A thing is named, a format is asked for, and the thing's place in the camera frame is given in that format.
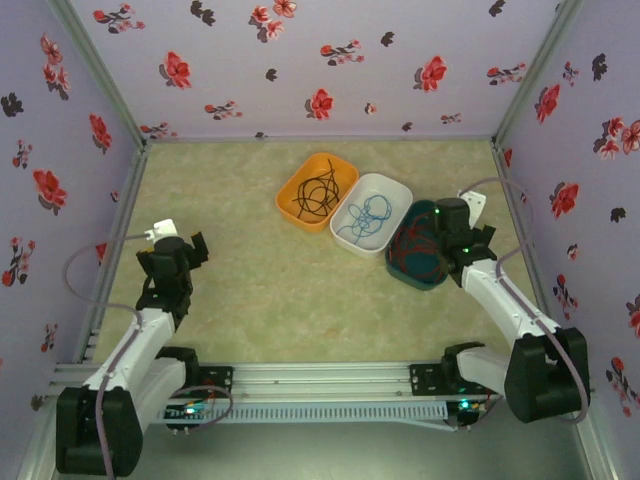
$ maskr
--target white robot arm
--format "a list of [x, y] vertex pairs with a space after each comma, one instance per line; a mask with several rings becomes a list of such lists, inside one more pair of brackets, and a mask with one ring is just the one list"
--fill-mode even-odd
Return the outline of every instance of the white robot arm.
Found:
[[208, 260], [207, 246], [200, 233], [191, 237], [193, 247], [185, 243], [171, 220], [145, 233], [154, 247], [137, 254], [147, 279], [129, 330], [82, 387], [66, 388], [58, 397], [56, 467], [61, 473], [111, 475], [98, 441], [102, 432], [113, 475], [129, 475], [158, 411], [174, 392], [197, 384], [195, 350], [164, 345], [188, 313], [190, 271]]
[[562, 329], [544, 315], [504, 272], [498, 278], [496, 256], [488, 247], [495, 229], [472, 228], [479, 214], [470, 215], [468, 202], [466, 198], [436, 202], [441, 263], [489, 313], [511, 354], [498, 355], [479, 343], [449, 347], [442, 359], [448, 383], [466, 380], [504, 395], [514, 415], [525, 423], [581, 410], [584, 396], [589, 402], [584, 336], [577, 328]]

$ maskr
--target lavender wall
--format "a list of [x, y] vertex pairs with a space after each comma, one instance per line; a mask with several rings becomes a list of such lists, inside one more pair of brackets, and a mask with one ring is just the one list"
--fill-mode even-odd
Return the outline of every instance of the lavender wall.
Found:
[[[109, 234], [135, 148], [46, 3], [7, 3], [0, 31], [0, 477], [12, 479], [86, 312], [62, 264]], [[98, 268], [97, 251], [72, 267], [81, 292]]]
[[637, 12], [636, 0], [587, 2], [503, 142], [537, 214], [555, 317], [588, 339], [603, 441], [629, 479], [640, 472]]
[[143, 132], [196, 139], [493, 134], [558, 0], [71, 3]]

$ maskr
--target white container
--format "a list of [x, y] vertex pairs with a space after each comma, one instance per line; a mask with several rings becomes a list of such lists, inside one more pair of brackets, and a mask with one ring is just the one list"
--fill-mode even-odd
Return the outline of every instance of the white container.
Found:
[[333, 238], [356, 255], [374, 258], [385, 249], [412, 203], [411, 190], [400, 182], [378, 173], [363, 175], [331, 217]]

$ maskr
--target black clamp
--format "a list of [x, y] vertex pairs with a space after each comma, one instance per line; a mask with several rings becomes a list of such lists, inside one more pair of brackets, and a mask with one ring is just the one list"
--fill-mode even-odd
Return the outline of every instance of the black clamp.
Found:
[[176, 330], [191, 306], [193, 285], [190, 271], [209, 259], [202, 233], [193, 235], [191, 241], [193, 247], [180, 237], [165, 237], [158, 240], [153, 249], [136, 254], [147, 274], [136, 310], [160, 308], [170, 312]]
[[442, 270], [462, 287], [462, 271], [478, 260], [496, 260], [489, 248], [496, 229], [469, 227], [469, 205], [461, 198], [443, 198], [436, 202], [436, 237]]

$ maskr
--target orange container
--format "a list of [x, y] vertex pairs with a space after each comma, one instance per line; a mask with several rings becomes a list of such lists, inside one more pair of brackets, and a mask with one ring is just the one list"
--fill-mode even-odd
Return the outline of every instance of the orange container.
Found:
[[282, 216], [295, 226], [318, 233], [358, 181], [358, 170], [330, 153], [316, 153], [302, 164], [276, 196]]

